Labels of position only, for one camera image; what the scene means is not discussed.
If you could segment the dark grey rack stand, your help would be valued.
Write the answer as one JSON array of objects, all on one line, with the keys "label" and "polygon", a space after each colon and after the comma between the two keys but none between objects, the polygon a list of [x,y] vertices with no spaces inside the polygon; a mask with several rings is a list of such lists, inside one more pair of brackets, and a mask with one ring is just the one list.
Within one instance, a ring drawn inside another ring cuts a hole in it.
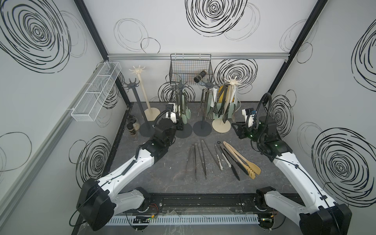
[{"label": "dark grey rack stand", "polygon": [[[185,86],[185,84],[177,83],[175,85],[175,88],[177,89],[177,91],[179,91],[179,90],[181,90],[183,88],[186,88],[186,86]],[[178,123],[177,123],[176,137],[180,138],[180,139],[185,139],[185,138],[189,137],[192,134],[193,128],[192,128],[192,126],[189,123],[183,124],[181,117],[177,113],[177,104],[173,103],[173,110],[176,113],[177,118],[178,118],[177,119]]]},{"label": "dark grey rack stand", "polygon": [[207,106],[208,99],[209,99],[209,89],[213,88],[214,85],[211,82],[207,82],[207,83],[205,83],[204,86],[207,89],[207,94],[206,94],[205,103],[203,104],[202,110],[201,110],[201,113],[200,113],[201,120],[197,121],[193,125],[193,132],[197,136],[200,136],[200,137],[206,137],[206,136],[210,135],[211,131],[212,131],[212,126],[206,121],[207,118],[206,118],[205,111],[206,111],[206,106]]},{"label": "dark grey rack stand", "polygon": [[126,90],[132,90],[132,92],[135,96],[135,99],[136,99],[136,103],[138,104],[139,110],[140,110],[141,115],[143,117],[144,123],[140,125],[140,129],[139,129],[140,134],[143,137],[152,137],[153,134],[154,134],[154,128],[152,127],[151,122],[147,120],[142,102],[141,102],[140,97],[138,95],[137,87],[139,87],[139,85],[140,85],[140,81],[137,78],[135,78],[134,81],[132,81],[129,78],[129,82],[128,83],[125,82],[123,87]]}]

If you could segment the dark grey rack stand front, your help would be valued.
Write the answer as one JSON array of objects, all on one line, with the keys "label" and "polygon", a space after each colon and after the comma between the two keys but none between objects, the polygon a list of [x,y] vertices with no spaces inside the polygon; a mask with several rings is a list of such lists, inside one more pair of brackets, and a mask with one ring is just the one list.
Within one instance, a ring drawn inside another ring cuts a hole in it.
[{"label": "dark grey rack stand front", "polygon": [[[177,89],[177,91],[179,91],[179,90],[181,90],[183,88],[186,88],[186,86],[185,86],[185,84],[177,83],[175,85],[175,88]],[[176,113],[177,118],[178,118],[177,119],[178,123],[177,123],[176,137],[180,138],[180,139],[185,139],[185,138],[189,137],[192,134],[193,128],[192,128],[192,126],[189,123],[183,124],[181,117],[177,113],[177,104],[173,103],[173,110]]]}]

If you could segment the tall cream utensil rack stand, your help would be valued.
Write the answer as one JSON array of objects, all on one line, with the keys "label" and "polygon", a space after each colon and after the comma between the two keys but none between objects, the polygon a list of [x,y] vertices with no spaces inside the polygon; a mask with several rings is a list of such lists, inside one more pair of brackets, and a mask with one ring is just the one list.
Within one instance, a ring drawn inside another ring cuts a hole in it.
[{"label": "tall cream utensil rack stand", "polygon": [[129,69],[131,71],[131,73],[134,73],[139,82],[140,82],[140,86],[141,86],[141,89],[142,89],[142,92],[143,92],[143,95],[144,95],[144,98],[145,98],[145,101],[146,101],[146,104],[147,104],[147,109],[145,109],[145,115],[146,115],[146,118],[148,121],[154,121],[159,115],[160,115],[160,110],[155,108],[155,107],[151,107],[150,106],[150,102],[149,102],[149,99],[148,99],[148,96],[147,96],[147,92],[145,90],[145,87],[144,87],[144,83],[143,83],[143,79],[141,77],[141,74],[145,71],[145,67],[141,67],[140,65],[136,68],[135,66],[133,66],[132,69]]}]

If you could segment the green ringed steel tongs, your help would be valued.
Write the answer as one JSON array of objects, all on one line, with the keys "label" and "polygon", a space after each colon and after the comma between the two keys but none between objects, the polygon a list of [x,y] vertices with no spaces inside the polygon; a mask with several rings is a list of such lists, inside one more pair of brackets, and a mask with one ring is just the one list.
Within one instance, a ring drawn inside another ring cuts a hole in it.
[{"label": "green ringed steel tongs", "polygon": [[184,90],[185,93],[186,93],[186,116],[187,116],[187,119],[190,119],[192,117],[192,113],[191,113],[191,110],[189,109],[189,106],[188,106],[188,91],[186,88],[183,88],[181,90],[178,91],[178,95],[177,95],[177,113],[178,115],[181,117],[181,114],[180,114],[180,98],[179,98],[179,95],[181,94],[181,91]]}]

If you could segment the dark grey rack stand back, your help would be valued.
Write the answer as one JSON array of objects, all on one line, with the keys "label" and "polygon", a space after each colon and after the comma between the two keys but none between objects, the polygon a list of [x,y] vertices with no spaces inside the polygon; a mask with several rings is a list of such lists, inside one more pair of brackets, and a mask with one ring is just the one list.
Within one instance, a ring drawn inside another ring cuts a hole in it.
[{"label": "dark grey rack stand back", "polygon": [[201,120],[197,121],[193,125],[193,132],[197,136],[200,136],[200,137],[206,137],[206,136],[210,135],[211,131],[212,131],[212,126],[206,121],[207,118],[206,118],[205,111],[206,111],[206,106],[207,106],[208,99],[209,99],[209,89],[213,88],[214,85],[211,82],[207,82],[207,83],[205,83],[204,86],[207,89],[207,94],[206,94],[205,103],[203,104],[202,110],[201,110],[201,113],[200,113]]}]

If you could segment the wooden bamboo tongs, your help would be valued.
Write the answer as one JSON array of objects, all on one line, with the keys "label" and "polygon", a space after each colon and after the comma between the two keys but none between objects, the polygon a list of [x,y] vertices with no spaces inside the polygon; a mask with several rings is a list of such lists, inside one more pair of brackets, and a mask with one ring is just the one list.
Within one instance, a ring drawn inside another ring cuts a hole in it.
[{"label": "wooden bamboo tongs", "polygon": [[223,142],[225,149],[230,153],[230,156],[238,164],[241,170],[243,170],[251,179],[255,179],[257,175],[261,174],[261,169],[247,160],[243,155],[241,155],[233,146],[227,142]]}]

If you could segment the white handled slotted steel tongs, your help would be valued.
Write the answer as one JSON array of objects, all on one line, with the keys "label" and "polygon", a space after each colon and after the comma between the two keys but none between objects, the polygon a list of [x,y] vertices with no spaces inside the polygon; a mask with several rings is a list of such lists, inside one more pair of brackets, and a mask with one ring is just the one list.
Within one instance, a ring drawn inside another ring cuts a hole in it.
[{"label": "white handled slotted steel tongs", "polygon": [[231,85],[231,105],[232,105],[232,115],[231,118],[233,121],[235,121],[235,112],[236,112],[236,106],[237,106],[237,93],[238,93],[238,86],[236,84]]}]

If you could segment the black nylon tongs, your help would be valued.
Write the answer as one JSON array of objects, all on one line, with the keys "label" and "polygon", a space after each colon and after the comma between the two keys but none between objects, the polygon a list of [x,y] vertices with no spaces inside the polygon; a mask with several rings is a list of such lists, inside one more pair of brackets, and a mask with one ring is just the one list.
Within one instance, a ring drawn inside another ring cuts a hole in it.
[{"label": "black nylon tongs", "polygon": [[236,179],[240,181],[240,177],[235,168],[235,164],[238,165],[238,167],[248,176],[249,173],[247,172],[247,170],[243,166],[240,166],[240,163],[234,159],[233,155],[229,153],[228,149],[220,141],[217,141],[217,144],[219,145],[219,148],[222,151],[224,158],[229,162],[230,168],[233,174],[235,175]]}]

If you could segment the steel wire tongs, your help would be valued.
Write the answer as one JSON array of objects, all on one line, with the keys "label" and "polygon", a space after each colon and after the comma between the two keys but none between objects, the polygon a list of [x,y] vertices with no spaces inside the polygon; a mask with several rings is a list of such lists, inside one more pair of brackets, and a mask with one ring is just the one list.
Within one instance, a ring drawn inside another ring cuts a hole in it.
[{"label": "steel wire tongs", "polygon": [[171,88],[167,91],[167,100],[169,103],[174,103],[177,104],[177,89],[176,88]]}]

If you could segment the black slotted spatula tongs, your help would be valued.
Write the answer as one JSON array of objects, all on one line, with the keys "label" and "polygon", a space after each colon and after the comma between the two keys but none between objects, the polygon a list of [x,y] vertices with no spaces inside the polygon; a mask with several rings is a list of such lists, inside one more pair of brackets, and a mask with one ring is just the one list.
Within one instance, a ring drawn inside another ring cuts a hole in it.
[{"label": "black slotted spatula tongs", "polygon": [[225,84],[223,86],[221,86],[217,92],[217,95],[216,95],[216,98],[214,99],[214,114],[217,116],[217,117],[220,117],[220,107],[222,106],[222,102],[223,102],[223,99],[224,99],[224,96],[225,96],[225,92],[227,91],[228,89],[228,84]]}]

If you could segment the clear handled steel tongs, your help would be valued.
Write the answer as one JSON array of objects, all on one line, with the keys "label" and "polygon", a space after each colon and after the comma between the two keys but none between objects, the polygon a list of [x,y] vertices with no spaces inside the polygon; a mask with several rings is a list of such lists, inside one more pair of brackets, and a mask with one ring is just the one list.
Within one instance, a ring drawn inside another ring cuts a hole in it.
[{"label": "clear handled steel tongs", "polygon": [[207,118],[213,119],[214,113],[217,111],[216,107],[217,88],[213,87],[209,89],[209,110],[207,112]]}]

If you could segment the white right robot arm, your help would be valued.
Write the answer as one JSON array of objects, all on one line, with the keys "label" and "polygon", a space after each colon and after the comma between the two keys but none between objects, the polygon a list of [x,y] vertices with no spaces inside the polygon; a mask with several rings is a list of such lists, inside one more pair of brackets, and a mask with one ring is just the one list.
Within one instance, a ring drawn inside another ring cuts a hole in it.
[{"label": "white right robot arm", "polygon": [[308,174],[290,146],[282,140],[277,124],[270,116],[259,120],[247,118],[232,123],[240,139],[249,138],[294,187],[303,204],[283,196],[273,187],[257,190],[255,206],[263,211],[275,209],[300,227],[304,235],[346,235],[352,212],[345,204],[338,204]]}]

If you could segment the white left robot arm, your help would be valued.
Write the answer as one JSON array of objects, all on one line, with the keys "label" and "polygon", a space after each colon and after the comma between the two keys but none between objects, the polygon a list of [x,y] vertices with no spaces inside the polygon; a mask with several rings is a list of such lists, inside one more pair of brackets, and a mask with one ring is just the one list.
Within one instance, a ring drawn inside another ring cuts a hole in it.
[{"label": "white left robot arm", "polygon": [[138,187],[127,193],[121,190],[144,170],[164,157],[173,145],[179,122],[163,118],[154,123],[152,137],[136,149],[123,165],[95,180],[88,179],[81,187],[76,210],[93,231],[104,227],[110,219],[128,210],[148,208],[150,195]]}]

